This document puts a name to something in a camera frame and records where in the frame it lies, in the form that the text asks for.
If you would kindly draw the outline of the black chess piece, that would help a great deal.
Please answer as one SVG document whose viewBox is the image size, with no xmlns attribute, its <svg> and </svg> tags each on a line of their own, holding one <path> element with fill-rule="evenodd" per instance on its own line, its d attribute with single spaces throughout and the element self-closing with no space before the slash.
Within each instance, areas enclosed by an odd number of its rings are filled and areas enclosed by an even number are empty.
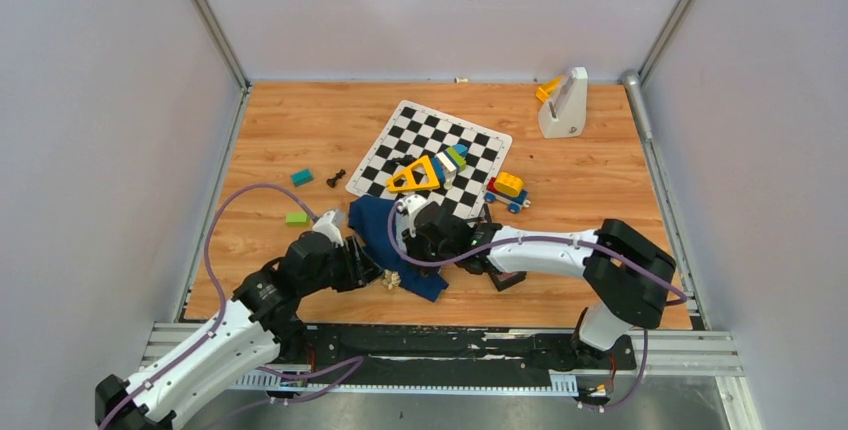
<svg viewBox="0 0 848 430">
<path fill-rule="evenodd" d="M 340 169 L 334 176 L 328 178 L 326 180 L 326 184 L 329 188 L 335 188 L 339 181 L 346 175 L 345 169 Z"/>
</svg>

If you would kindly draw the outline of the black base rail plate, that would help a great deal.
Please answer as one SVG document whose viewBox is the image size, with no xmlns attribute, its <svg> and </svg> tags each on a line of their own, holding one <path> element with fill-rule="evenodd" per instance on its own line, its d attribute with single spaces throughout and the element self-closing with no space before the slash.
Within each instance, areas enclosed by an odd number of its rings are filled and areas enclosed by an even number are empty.
<svg viewBox="0 0 848 430">
<path fill-rule="evenodd" d="M 569 329 L 315 324 L 272 363 L 320 370 L 361 356 L 349 385 L 484 388 L 541 388 L 554 373 L 606 379 L 637 367 L 628 336 L 610 354 L 575 345 Z"/>
</svg>

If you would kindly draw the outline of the yellow triangle toy block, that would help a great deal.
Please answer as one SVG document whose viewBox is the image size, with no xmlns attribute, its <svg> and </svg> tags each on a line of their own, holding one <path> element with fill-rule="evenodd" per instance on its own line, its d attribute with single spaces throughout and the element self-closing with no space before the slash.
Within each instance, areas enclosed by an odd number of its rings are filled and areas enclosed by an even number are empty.
<svg viewBox="0 0 848 430">
<path fill-rule="evenodd" d="M 422 156 L 388 178 L 386 189 L 392 194 L 430 191 L 441 186 L 433 160 Z"/>
</svg>

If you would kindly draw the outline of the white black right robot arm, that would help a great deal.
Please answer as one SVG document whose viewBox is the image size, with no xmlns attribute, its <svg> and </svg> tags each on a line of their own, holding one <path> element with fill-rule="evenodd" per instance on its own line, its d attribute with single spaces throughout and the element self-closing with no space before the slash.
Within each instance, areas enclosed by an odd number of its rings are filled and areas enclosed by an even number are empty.
<svg viewBox="0 0 848 430">
<path fill-rule="evenodd" d="M 471 223 L 414 195 L 391 207 L 387 232 L 399 257 L 420 270 L 456 265 L 475 275 L 537 272 L 585 281 L 598 301 L 581 314 L 570 342 L 584 367 L 601 364 L 632 328 L 657 328 L 667 307 L 687 300 L 672 283 L 674 258 L 617 219 L 581 232 L 529 231 Z"/>
</svg>

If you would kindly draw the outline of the orange plastic piece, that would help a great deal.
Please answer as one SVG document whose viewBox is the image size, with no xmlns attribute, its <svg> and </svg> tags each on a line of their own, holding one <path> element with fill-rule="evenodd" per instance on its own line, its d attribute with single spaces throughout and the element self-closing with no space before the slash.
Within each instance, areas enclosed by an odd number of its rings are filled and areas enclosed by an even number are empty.
<svg viewBox="0 0 848 430">
<path fill-rule="evenodd" d="M 561 84 L 564 80 L 563 75 L 559 75 L 554 79 L 540 85 L 537 87 L 535 91 L 535 98 L 540 102 L 544 103 L 551 98 L 552 95 L 555 95 L 559 89 L 561 88 Z"/>
</svg>

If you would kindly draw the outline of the yellow blue toy car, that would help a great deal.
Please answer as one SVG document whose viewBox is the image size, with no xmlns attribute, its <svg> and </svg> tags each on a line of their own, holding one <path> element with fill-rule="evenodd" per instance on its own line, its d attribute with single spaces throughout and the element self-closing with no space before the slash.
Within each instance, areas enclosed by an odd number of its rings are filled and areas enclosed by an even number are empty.
<svg viewBox="0 0 848 430">
<path fill-rule="evenodd" d="M 520 213 L 531 206 L 524 181 L 508 172 L 500 172 L 488 180 L 484 201 L 487 204 L 504 203 L 512 214 Z"/>
</svg>

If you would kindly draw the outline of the grey corner pipe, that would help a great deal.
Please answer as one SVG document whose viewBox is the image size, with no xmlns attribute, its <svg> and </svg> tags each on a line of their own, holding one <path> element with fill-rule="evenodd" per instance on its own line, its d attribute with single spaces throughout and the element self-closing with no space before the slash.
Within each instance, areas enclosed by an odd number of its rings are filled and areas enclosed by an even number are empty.
<svg viewBox="0 0 848 430">
<path fill-rule="evenodd" d="M 656 152 L 653 145 L 653 130 L 638 72 L 635 70 L 625 71 L 621 76 L 621 84 L 624 87 L 643 147 L 651 159 L 656 159 Z"/>
</svg>

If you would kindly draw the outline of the black square display box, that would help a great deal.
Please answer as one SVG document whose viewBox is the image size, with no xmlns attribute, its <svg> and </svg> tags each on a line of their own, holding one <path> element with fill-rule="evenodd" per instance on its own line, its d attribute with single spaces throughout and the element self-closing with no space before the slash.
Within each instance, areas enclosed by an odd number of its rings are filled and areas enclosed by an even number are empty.
<svg viewBox="0 0 848 430">
<path fill-rule="evenodd" d="M 482 205 L 480 213 L 475 219 L 475 223 L 478 225 L 495 226 L 497 228 L 501 227 L 501 224 L 493 219 L 490 206 L 487 203 Z"/>
</svg>

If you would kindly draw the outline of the white wedge stand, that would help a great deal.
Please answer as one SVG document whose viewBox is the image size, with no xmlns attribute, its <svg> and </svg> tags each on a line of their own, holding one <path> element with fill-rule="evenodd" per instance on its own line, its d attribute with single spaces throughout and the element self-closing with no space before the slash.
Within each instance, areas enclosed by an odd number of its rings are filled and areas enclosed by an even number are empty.
<svg viewBox="0 0 848 430">
<path fill-rule="evenodd" d="M 544 138 L 580 136 L 587 121 L 588 73 L 573 67 L 564 75 L 559 91 L 541 103 L 538 125 Z"/>
</svg>

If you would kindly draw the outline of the stacked coloured toy blocks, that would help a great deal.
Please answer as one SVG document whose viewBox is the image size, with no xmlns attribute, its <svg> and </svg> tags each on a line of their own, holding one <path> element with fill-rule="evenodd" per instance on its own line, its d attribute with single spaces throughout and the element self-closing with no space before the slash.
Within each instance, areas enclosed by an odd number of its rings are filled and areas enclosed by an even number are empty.
<svg viewBox="0 0 848 430">
<path fill-rule="evenodd" d="M 467 154 L 468 147 L 466 145 L 455 144 L 434 155 L 432 159 L 434 170 L 443 185 L 449 186 L 466 168 Z"/>
</svg>

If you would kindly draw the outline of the teal toy block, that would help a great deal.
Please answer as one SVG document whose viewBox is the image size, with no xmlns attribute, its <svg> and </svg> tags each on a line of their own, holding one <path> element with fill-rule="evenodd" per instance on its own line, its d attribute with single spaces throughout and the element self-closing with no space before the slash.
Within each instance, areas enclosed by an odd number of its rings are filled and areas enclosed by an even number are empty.
<svg viewBox="0 0 848 430">
<path fill-rule="evenodd" d="M 312 182 L 314 175 L 310 169 L 306 168 L 292 173 L 290 179 L 294 187 L 300 187 Z"/>
</svg>

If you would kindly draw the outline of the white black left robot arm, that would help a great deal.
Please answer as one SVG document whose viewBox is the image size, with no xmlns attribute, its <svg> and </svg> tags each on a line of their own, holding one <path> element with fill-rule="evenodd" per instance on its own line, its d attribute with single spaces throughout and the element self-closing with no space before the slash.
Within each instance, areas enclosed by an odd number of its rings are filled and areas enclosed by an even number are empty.
<svg viewBox="0 0 848 430">
<path fill-rule="evenodd" d="M 249 274 L 221 309 L 154 364 L 95 388 L 100 429 L 181 429 L 242 375 L 306 350 L 301 300 L 323 289 L 356 290 L 383 270 L 353 237 L 307 231 L 286 254 Z"/>
</svg>

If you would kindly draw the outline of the green toy block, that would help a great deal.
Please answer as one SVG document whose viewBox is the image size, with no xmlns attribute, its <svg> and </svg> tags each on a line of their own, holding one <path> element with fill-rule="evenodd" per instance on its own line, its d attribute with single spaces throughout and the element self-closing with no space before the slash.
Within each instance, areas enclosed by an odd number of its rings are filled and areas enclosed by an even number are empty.
<svg viewBox="0 0 848 430">
<path fill-rule="evenodd" d="M 312 218 L 305 212 L 290 212 L 285 215 L 285 223 L 288 226 L 308 226 Z"/>
</svg>

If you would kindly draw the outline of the black white chessboard mat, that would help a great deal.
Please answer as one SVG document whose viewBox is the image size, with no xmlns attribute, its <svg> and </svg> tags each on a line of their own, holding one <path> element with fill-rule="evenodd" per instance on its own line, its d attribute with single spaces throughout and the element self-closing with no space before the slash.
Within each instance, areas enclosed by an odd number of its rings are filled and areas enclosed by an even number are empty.
<svg viewBox="0 0 848 430">
<path fill-rule="evenodd" d="M 500 172 L 512 143 L 513 138 L 506 133 L 403 100 L 352 171 L 345 189 L 355 196 L 395 200 L 399 196 L 390 193 L 386 183 L 401 167 L 392 164 L 392 159 L 433 156 L 461 144 L 468 149 L 467 167 L 458 174 L 453 187 L 421 194 L 460 218 L 476 217 L 484 204 L 487 182 Z"/>
</svg>

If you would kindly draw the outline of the blue t-shirt garment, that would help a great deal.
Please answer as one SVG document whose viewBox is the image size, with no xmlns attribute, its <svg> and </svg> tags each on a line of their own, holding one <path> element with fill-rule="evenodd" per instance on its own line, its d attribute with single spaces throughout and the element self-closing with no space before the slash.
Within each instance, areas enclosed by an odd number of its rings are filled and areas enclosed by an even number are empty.
<svg viewBox="0 0 848 430">
<path fill-rule="evenodd" d="M 438 273 L 422 275 L 392 247 L 387 227 L 392 206 L 389 200 L 361 196 L 349 204 L 348 226 L 362 239 L 366 254 L 377 265 L 398 273 L 402 289 L 435 302 L 449 284 Z"/>
</svg>

